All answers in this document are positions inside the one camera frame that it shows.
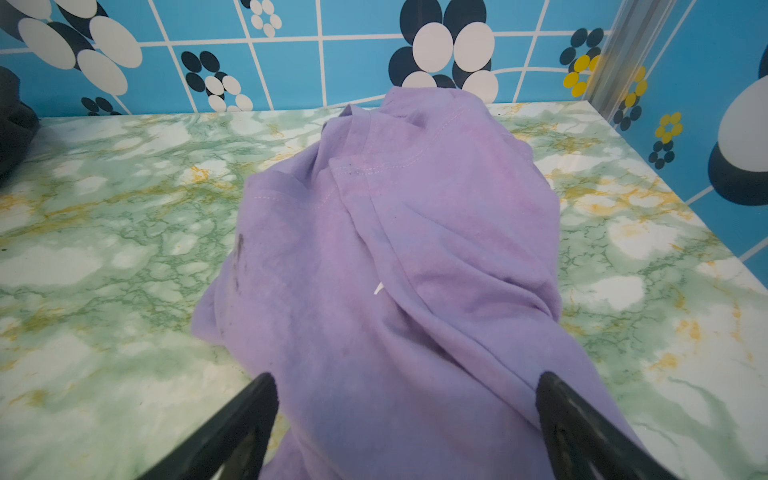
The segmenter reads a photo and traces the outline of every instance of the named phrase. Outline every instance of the green marble surface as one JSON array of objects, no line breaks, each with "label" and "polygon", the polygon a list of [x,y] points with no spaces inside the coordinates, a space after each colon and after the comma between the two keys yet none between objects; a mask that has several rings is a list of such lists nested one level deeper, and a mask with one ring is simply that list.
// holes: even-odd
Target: green marble surface
[{"label": "green marble surface", "polygon": [[[561,197],[562,324],[651,453],[768,478],[763,286],[586,102],[490,109]],[[338,112],[43,121],[0,190],[0,478],[135,478],[247,384],[191,311],[243,180]]]}]

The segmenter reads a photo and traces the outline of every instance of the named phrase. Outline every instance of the crumpled garment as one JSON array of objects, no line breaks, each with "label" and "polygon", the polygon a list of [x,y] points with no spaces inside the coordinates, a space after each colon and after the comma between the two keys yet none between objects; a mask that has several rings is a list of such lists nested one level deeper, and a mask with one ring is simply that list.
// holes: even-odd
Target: crumpled garment
[{"label": "crumpled garment", "polygon": [[275,377],[291,429],[262,479],[553,478],[547,370],[635,439],[558,325],[559,201],[531,157],[474,95],[393,88],[247,179],[192,331]]}]

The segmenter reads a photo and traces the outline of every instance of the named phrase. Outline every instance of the blue tiled wall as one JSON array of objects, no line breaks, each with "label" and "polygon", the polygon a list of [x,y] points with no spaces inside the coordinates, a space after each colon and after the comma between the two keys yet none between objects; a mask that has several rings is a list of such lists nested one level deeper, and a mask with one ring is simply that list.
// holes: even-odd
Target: blue tiled wall
[{"label": "blue tiled wall", "polygon": [[[636,105],[625,105],[614,118],[632,147],[766,285],[768,253],[762,247],[768,243],[767,19],[764,0],[679,0],[638,77],[647,82],[636,101],[641,116],[628,120]],[[719,157],[715,146],[723,141],[720,125],[729,106],[757,82],[763,86],[761,95],[749,102],[762,105],[762,120],[744,119],[743,125],[761,121],[756,130],[764,135],[742,140],[752,149],[764,148],[763,166],[741,170],[729,165],[742,164],[743,159]],[[638,86],[633,83],[628,93]],[[672,136],[669,151],[674,158],[667,162],[667,149],[654,154],[654,145],[664,140],[657,130],[665,115],[678,112],[683,130]],[[664,132],[671,133],[672,127],[666,125]]]},{"label": "blue tiled wall", "polygon": [[[609,35],[621,4],[621,0],[407,2],[439,4],[441,14],[451,3],[456,11],[475,12],[478,5],[486,10],[485,23],[495,40],[489,68],[498,83],[498,93],[493,96],[497,102],[574,99],[572,90],[563,83],[569,65],[561,64],[560,55],[579,29],[602,29]],[[55,50],[54,44],[66,47],[62,42],[69,40],[70,45],[86,41],[88,48],[105,54],[104,58],[92,55],[105,64],[116,61],[98,41],[87,38],[87,31],[75,31],[75,23],[89,25],[91,17],[85,15],[73,23],[55,0],[0,0],[0,65],[20,77],[22,100],[44,117],[109,114],[110,110],[120,114],[213,111],[209,92],[190,88],[186,77],[198,74],[202,79],[217,71],[190,71],[181,57],[186,51],[197,57],[203,51],[213,54],[219,61],[219,76],[229,75],[240,84],[239,94],[247,97],[241,106],[279,110],[351,101],[375,105],[392,87],[392,54],[409,46],[400,25],[405,3],[266,0],[262,5],[249,0],[99,0],[100,10],[95,16],[106,15],[125,27],[141,50],[140,65],[109,64],[114,66],[108,69],[110,76],[88,65],[57,68],[43,60],[46,51]],[[78,4],[83,12],[97,9],[96,0],[62,4]],[[273,20],[269,15],[272,10],[279,18]],[[19,33],[19,20],[25,17],[26,37]],[[52,25],[71,36],[39,36],[41,31],[50,34]],[[133,40],[129,40],[124,44],[132,45]],[[39,42],[28,45],[30,41]],[[578,54],[585,51],[580,48]],[[73,48],[73,52],[77,55],[78,49]],[[431,73],[451,77],[452,63]],[[585,81],[590,71],[582,74]],[[89,80],[94,75],[106,77]],[[115,78],[122,81],[121,75],[127,82],[125,92],[115,90]],[[223,104],[230,108],[240,104],[229,91],[221,95]],[[94,108],[97,98],[106,109]],[[213,105],[221,108],[222,102]]]}]

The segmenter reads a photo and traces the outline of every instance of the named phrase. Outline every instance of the blue wall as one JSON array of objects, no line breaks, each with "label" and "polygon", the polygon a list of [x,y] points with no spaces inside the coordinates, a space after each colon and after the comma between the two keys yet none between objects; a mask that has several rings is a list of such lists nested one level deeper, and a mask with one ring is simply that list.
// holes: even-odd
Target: blue wall
[{"label": "blue wall", "polygon": [[[21,78],[22,100],[44,117],[251,105],[279,110],[350,101],[375,105],[393,82],[401,81],[398,77],[419,69],[407,55],[403,61],[393,54],[406,48],[410,55],[406,38],[419,30],[420,15],[444,24],[454,37],[471,22],[484,22],[492,32],[491,51],[487,38],[464,37],[462,45],[470,57],[491,55],[485,66],[490,74],[481,72],[477,81],[465,82],[465,88],[479,89],[476,93],[497,102],[572,100],[574,93],[580,96],[583,85],[564,86],[569,67],[574,67],[563,65],[561,54],[577,31],[573,60],[587,54],[583,34],[600,30],[610,34],[621,4],[621,0],[59,1],[76,12],[52,0],[0,0],[0,65]],[[429,48],[438,48],[426,33],[424,38],[428,41],[421,45],[428,45],[427,54]],[[606,41],[607,35],[598,47]],[[435,83],[461,84],[462,73],[454,74],[450,37],[447,49],[445,67],[429,74],[445,76]],[[200,62],[201,54],[208,61]],[[45,61],[51,56],[59,65]],[[572,81],[577,76],[578,83],[589,79],[591,71],[581,68]],[[219,94],[221,101],[209,101],[213,92],[201,82],[206,77],[222,81],[227,75],[230,88]],[[209,82],[221,91],[221,82]]]},{"label": "blue wall", "polygon": [[[617,129],[659,169],[675,193],[768,285],[768,252],[761,250],[768,243],[766,22],[765,0],[679,0],[647,57],[645,72],[638,76],[647,82],[639,100],[641,116],[627,120],[634,106],[625,105],[614,123],[619,123]],[[760,94],[747,102],[761,105],[763,113],[737,119],[732,125],[764,133],[737,138],[746,149],[762,152],[760,164],[744,170],[738,168],[746,161],[738,153],[744,148],[737,146],[736,153],[732,149],[725,158],[715,147],[729,140],[720,134],[726,111],[747,88],[759,87],[758,82],[763,86]],[[633,83],[628,93],[638,85]],[[678,131],[682,131],[672,135],[668,151],[674,152],[674,158],[667,162],[667,149],[654,154],[654,145],[664,143],[657,130],[666,123],[665,115],[675,113],[680,113]],[[665,125],[664,133],[672,133],[673,127],[671,122]]]}]

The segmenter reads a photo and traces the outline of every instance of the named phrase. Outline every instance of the wallpaper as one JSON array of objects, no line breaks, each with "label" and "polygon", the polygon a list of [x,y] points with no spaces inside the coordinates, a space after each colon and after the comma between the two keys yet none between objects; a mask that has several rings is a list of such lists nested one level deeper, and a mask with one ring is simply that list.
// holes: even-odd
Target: wallpaper
[{"label": "wallpaper", "polygon": [[768,2],[678,0],[612,121],[768,285]]},{"label": "wallpaper", "polygon": [[580,98],[621,0],[0,0],[42,117],[379,104],[393,86]]}]

